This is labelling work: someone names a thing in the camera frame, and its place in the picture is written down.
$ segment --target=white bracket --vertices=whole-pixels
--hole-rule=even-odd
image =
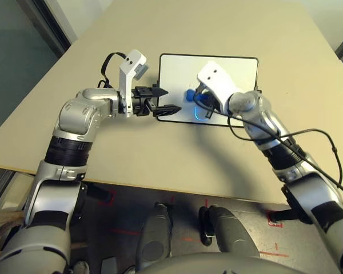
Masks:
[[[119,67],[119,92],[122,98],[123,113],[132,115],[132,79],[138,80],[147,70],[146,57],[138,50],[133,50]]]
[[[229,112],[229,98],[241,90],[234,84],[229,74],[216,62],[209,61],[197,74],[197,79],[210,90],[220,103],[223,114]]]

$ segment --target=beige table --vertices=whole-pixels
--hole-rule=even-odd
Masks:
[[[259,87],[291,131],[328,131],[343,163],[343,65],[303,8],[280,1],[119,0],[71,46],[0,128],[0,167],[34,173],[62,105],[94,87],[108,53],[143,52],[158,78],[162,53],[260,60]],[[119,59],[108,70],[118,86]],[[297,138],[337,178],[325,137]],[[228,128],[107,120],[89,157],[87,180],[284,203],[282,186],[255,145]]]

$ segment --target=blue light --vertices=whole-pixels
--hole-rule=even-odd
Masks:
[[[197,107],[194,108],[194,116],[196,117],[197,120],[199,121],[207,121],[208,118],[205,118],[205,119],[201,119],[197,116]]]

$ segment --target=robotic arm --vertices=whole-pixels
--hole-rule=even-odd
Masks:
[[[70,261],[69,225],[86,192],[87,159],[102,120],[170,115],[181,108],[152,102],[167,94],[157,87],[131,89],[147,70],[146,58],[133,50],[120,66],[119,90],[88,88],[65,103],[44,160],[39,163],[25,206],[25,225],[5,246],[0,273],[63,273]]]
[[[256,146],[284,183],[282,191],[289,205],[301,216],[301,220],[316,226],[332,258],[343,271],[343,202],[335,185],[302,160],[304,158],[315,164],[313,158],[291,136],[280,138],[289,131],[260,91],[238,92],[226,71],[215,62],[209,62],[203,67],[197,79],[200,86],[196,94],[212,94],[214,102],[211,106],[219,113],[240,116],[245,121],[245,131],[256,140]]]

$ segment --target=floor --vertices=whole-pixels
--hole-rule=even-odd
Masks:
[[[263,259],[305,273],[339,273],[312,225],[299,221],[274,224],[267,219],[267,210],[287,209],[286,205],[259,204],[109,184],[98,186],[113,194],[112,201],[105,204],[87,198],[82,219],[71,227],[71,241],[87,244],[85,248],[72,250],[71,263],[86,260],[92,274],[101,273],[102,260],[108,257],[116,257],[118,273],[123,273],[129,266],[134,265],[142,222],[155,202],[173,205],[173,256],[218,252],[215,239],[209,247],[201,244],[197,219],[201,206],[218,204],[231,210],[242,221]]]

